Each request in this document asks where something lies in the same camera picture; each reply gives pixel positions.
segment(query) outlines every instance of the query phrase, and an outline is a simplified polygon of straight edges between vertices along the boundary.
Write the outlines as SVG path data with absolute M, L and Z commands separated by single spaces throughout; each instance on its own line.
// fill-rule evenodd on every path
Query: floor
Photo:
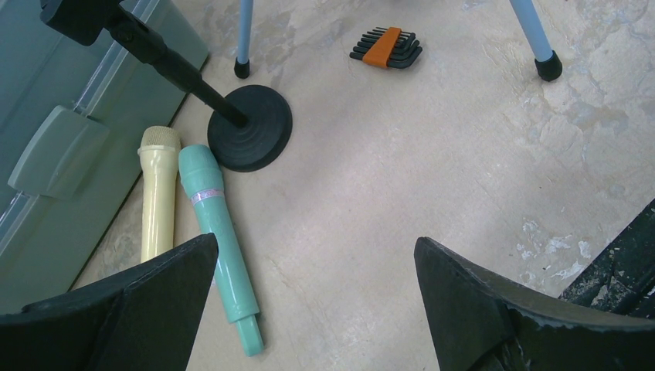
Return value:
M 190 370 L 438 369 L 417 237 L 557 296 L 655 198 L 649 0 L 536 1 L 565 65 L 554 83 L 504 0 L 256 2 L 245 82 L 239 2 L 175 3 L 209 45 L 207 81 L 271 86 L 295 125 L 272 165 L 226 172 L 266 351 L 243 355 L 212 289 Z M 416 64 L 349 59 L 374 26 L 415 32 Z M 206 143 L 210 114 L 187 99 L 184 145 Z M 78 286 L 138 262 L 141 196 L 138 183 Z M 199 228 L 180 186 L 176 208 L 182 243 Z

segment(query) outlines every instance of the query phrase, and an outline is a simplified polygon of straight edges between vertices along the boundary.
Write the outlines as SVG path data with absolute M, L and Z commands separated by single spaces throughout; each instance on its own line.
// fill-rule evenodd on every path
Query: gray plastic storage box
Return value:
M 122 6 L 200 67 L 208 51 L 170 0 Z M 184 93 L 103 31 L 89 47 L 0 0 L 0 313 L 67 291 L 141 168 L 144 130 Z

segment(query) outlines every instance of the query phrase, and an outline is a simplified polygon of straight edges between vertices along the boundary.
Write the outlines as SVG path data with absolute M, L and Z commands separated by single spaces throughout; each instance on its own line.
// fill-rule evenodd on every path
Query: light blue tripod leg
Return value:
M 548 43 L 532 0 L 510 0 L 510 3 L 535 54 L 537 73 L 543 80 L 555 80 L 562 74 L 562 62 Z
M 250 29 L 253 25 L 253 0 L 241 0 L 239 10 L 239 46 L 236 50 L 234 74 L 245 79 L 250 76 Z

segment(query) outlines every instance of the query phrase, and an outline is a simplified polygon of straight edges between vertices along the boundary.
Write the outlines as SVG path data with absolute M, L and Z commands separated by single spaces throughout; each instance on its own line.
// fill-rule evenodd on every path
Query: round black base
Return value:
M 553 50 L 553 55 L 545 62 L 538 62 L 535 60 L 537 66 L 537 73 L 544 81 L 553 81 L 562 75 L 562 61 L 559 60 L 557 53 Z
M 250 76 L 250 60 L 244 64 L 239 63 L 239 60 L 234 60 L 234 74 L 241 80 L 247 79 Z
M 207 140 L 216 161 L 236 172 L 254 172 L 269 165 L 287 145 L 293 127 L 291 108 L 275 90 L 260 85 L 240 87 L 226 100 L 248 117 L 243 128 L 214 112 Z

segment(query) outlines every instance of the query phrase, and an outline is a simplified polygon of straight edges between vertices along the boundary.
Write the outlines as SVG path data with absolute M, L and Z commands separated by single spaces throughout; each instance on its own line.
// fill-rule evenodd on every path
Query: microphone handle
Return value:
M 245 354 L 254 356 L 263 351 L 255 317 L 260 307 L 229 217 L 219 164 L 204 145 L 183 148 L 179 158 L 182 186 L 193 204 L 200 230 L 214 233 L 219 243 L 214 279 L 227 319 L 236 326 Z
M 141 220 L 143 263 L 173 248 L 178 156 L 175 151 L 156 149 L 142 151 L 140 157 L 144 178 Z

